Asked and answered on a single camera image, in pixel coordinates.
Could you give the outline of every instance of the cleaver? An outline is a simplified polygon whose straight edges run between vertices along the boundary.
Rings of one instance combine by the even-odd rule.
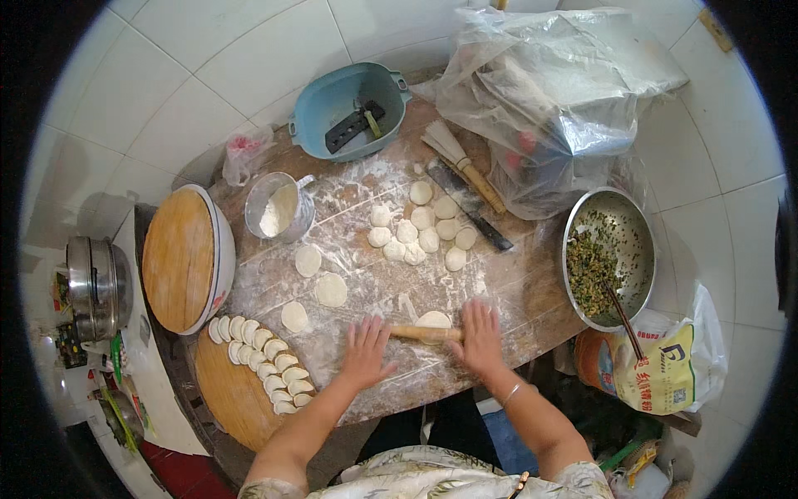
[[[440,185],[444,192],[452,197],[457,206],[474,223],[476,230],[482,232],[485,239],[490,241],[493,246],[496,246],[499,251],[512,248],[512,243],[480,215],[480,209],[484,206],[482,198],[472,191],[468,184],[465,183],[465,180],[454,173],[440,158],[436,159],[427,168],[427,174]]]

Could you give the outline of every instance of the person's left hand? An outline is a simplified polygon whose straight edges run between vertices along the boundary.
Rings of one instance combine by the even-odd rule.
[[[354,323],[350,323],[346,333],[346,355],[339,376],[358,391],[376,385],[397,369],[396,362],[382,367],[382,355],[391,334],[391,326],[385,324],[380,329],[380,325],[380,317],[367,315],[363,318],[359,333],[355,333]]]

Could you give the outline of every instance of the blue plastic container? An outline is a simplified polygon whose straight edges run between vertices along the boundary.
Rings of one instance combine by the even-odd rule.
[[[377,120],[382,137],[374,140],[371,130],[366,129],[332,154],[324,136],[356,110],[355,98],[361,104],[373,100],[385,110],[385,115]],[[374,62],[358,62],[336,69],[305,87],[288,118],[288,133],[291,141],[311,156],[336,162],[356,160],[379,151],[396,138],[405,119],[405,103],[410,98],[410,89],[401,73]]]

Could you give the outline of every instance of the chopsticks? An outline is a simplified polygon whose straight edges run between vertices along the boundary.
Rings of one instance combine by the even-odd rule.
[[[629,336],[629,341],[632,342],[634,356],[638,358],[638,361],[643,360],[646,356],[643,354],[643,349],[640,347],[638,337],[634,334],[632,325],[629,324],[629,318],[626,317],[626,312],[624,312],[623,308],[621,307],[621,302],[618,301],[618,296],[615,294],[615,290],[612,289],[609,284],[607,284],[606,280],[602,280],[602,284],[604,284],[606,292],[610,295],[610,298],[612,298],[612,303],[615,305],[615,310],[618,311],[618,314],[621,316],[623,326],[626,328],[626,334]]]

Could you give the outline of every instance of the bangle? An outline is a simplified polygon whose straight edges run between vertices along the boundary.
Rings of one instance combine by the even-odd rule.
[[[506,407],[507,406],[507,403],[510,402],[510,399],[512,398],[513,395],[516,394],[516,391],[518,391],[518,389],[520,387],[521,387],[521,383],[516,383],[516,385],[512,387],[512,390],[510,390],[510,393],[507,395],[507,397],[504,398],[504,401],[501,402],[501,406],[502,407]]]

